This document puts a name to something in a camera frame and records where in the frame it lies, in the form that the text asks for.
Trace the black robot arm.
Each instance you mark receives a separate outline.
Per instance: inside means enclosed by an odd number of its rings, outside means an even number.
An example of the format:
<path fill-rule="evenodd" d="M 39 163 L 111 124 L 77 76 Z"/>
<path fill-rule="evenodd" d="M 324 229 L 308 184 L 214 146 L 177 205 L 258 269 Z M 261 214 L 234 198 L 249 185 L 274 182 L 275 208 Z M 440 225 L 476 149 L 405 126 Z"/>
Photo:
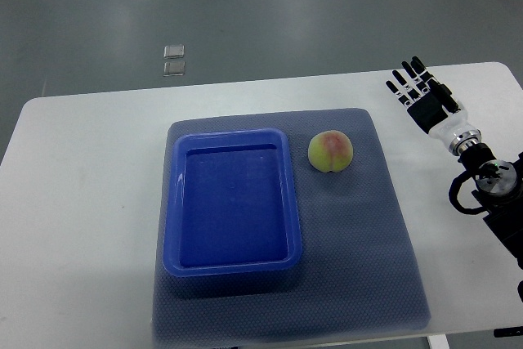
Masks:
<path fill-rule="evenodd" d="M 513 162 L 497 159 L 483 142 L 463 142 L 457 149 L 464 171 L 453 179 L 449 202 L 466 215 L 485 213 L 484 223 L 506 250 L 522 266 L 522 155 Z M 473 180 L 472 196 L 476 208 L 461 205 L 458 194 L 462 185 Z"/>

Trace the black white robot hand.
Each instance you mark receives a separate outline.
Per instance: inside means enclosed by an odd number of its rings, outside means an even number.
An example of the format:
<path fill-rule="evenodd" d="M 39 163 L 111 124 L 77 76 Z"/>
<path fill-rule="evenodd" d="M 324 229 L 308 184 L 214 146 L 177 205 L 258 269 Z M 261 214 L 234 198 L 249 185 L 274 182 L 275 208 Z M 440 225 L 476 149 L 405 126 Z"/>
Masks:
<path fill-rule="evenodd" d="M 454 156 L 481 143 L 481 132 L 468 122 L 464 105 L 414 56 L 391 71 L 386 86 L 407 114 L 429 137 L 441 141 Z"/>

